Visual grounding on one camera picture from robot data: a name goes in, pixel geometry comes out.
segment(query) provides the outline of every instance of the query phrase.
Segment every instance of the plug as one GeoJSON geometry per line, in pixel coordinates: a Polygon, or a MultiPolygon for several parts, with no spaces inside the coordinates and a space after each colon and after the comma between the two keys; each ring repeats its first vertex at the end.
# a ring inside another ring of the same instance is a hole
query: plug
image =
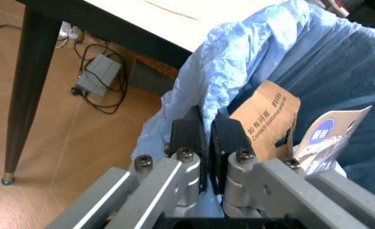
{"type": "Polygon", "coordinates": [[[72,87],[72,88],[70,89],[70,93],[71,93],[72,95],[80,95],[80,94],[83,94],[82,90],[81,90],[80,88],[78,88],[78,87],[72,87]]]}

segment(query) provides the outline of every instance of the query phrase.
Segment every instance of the trash bag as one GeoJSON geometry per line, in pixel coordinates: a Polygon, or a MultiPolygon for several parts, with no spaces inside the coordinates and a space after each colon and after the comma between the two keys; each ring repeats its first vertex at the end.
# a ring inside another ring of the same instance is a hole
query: trash bag
{"type": "MultiPolygon", "coordinates": [[[[162,97],[160,111],[144,124],[132,158],[150,154],[159,161],[172,121],[196,104],[209,139],[217,112],[239,106],[265,79],[301,99],[294,145],[325,112],[373,105],[338,158],[348,173],[361,173],[350,176],[353,181],[373,190],[375,182],[364,182],[364,173],[375,174],[375,161],[368,163],[375,157],[375,30],[303,0],[212,29],[180,69],[173,90],[162,97]]],[[[206,204],[198,215],[222,215],[211,191],[205,195],[213,205],[206,204]]]]}

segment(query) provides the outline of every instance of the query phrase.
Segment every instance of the blue leg cap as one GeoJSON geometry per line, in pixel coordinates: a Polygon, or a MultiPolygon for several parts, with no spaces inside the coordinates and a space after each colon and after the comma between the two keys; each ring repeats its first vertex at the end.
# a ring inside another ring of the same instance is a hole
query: blue leg cap
{"type": "Polygon", "coordinates": [[[13,182],[15,182],[15,178],[13,177],[12,180],[8,180],[8,181],[5,181],[4,178],[1,179],[1,183],[5,186],[7,185],[11,185],[13,184],[13,182]]]}

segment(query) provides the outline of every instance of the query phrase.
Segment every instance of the power cord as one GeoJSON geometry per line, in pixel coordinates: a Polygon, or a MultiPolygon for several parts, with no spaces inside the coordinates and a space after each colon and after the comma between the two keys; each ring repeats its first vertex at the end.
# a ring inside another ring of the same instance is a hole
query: power cord
{"type": "Polygon", "coordinates": [[[83,55],[80,55],[79,52],[77,51],[77,49],[76,49],[76,43],[74,43],[74,50],[75,50],[76,54],[82,59],[82,62],[80,64],[80,69],[79,69],[79,75],[81,76],[83,72],[90,73],[102,85],[104,85],[104,87],[106,87],[108,90],[114,91],[114,92],[119,92],[120,93],[120,98],[119,98],[119,101],[117,103],[112,104],[112,105],[95,104],[95,103],[93,103],[92,101],[90,101],[88,99],[89,92],[83,93],[82,90],[80,88],[77,88],[77,87],[72,87],[72,89],[71,89],[72,95],[80,95],[80,96],[82,96],[87,103],[89,103],[95,109],[99,110],[100,112],[102,112],[104,114],[108,114],[108,115],[114,114],[118,110],[120,104],[125,99],[125,95],[126,95],[126,92],[127,92],[127,89],[128,89],[128,77],[126,75],[126,62],[125,62],[125,58],[122,55],[120,55],[119,53],[117,53],[116,51],[110,49],[108,47],[108,43],[107,42],[105,42],[105,45],[101,45],[101,44],[89,44],[89,45],[87,45],[87,47],[85,48],[85,50],[83,52],[83,55]],[[115,88],[112,88],[112,87],[106,85],[95,73],[87,70],[87,66],[94,60],[95,57],[90,58],[90,59],[86,59],[85,57],[86,57],[87,51],[91,47],[94,47],[94,46],[104,47],[103,54],[105,54],[107,51],[110,51],[111,53],[106,55],[108,58],[116,56],[116,57],[118,57],[120,59],[120,62],[121,62],[121,65],[122,65],[123,77],[121,77],[120,72],[117,73],[117,79],[118,79],[118,83],[119,83],[119,88],[118,89],[115,89],[115,88]],[[112,111],[107,111],[106,110],[107,108],[114,108],[114,109],[112,111]]]}
{"type": "MultiPolygon", "coordinates": [[[[13,29],[17,29],[17,30],[20,30],[20,31],[22,30],[21,27],[16,26],[16,25],[9,25],[9,24],[1,24],[1,25],[0,25],[0,29],[2,29],[2,28],[7,28],[7,27],[9,27],[9,28],[13,28],[13,29]]],[[[60,41],[60,42],[62,42],[62,43],[59,44],[59,45],[57,45],[57,46],[55,46],[54,49],[62,48],[63,46],[66,45],[66,43],[67,43],[68,40],[69,40],[69,36],[67,36],[67,37],[65,37],[65,38],[62,38],[62,39],[57,39],[57,41],[60,41]]]]}
{"type": "Polygon", "coordinates": [[[2,25],[0,25],[0,29],[4,28],[4,27],[10,27],[10,28],[13,28],[13,29],[22,30],[21,27],[16,26],[16,25],[8,25],[8,24],[2,24],[2,25]]]}

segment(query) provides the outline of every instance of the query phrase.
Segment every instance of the blue circular label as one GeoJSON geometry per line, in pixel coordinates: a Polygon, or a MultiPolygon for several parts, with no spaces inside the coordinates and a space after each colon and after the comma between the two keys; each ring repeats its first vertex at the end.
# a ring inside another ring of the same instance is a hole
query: blue circular label
{"type": "Polygon", "coordinates": [[[308,145],[314,145],[317,143],[321,143],[333,130],[334,127],[334,120],[326,119],[322,123],[319,124],[317,128],[312,132],[311,136],[308,140],[308,145]]]}

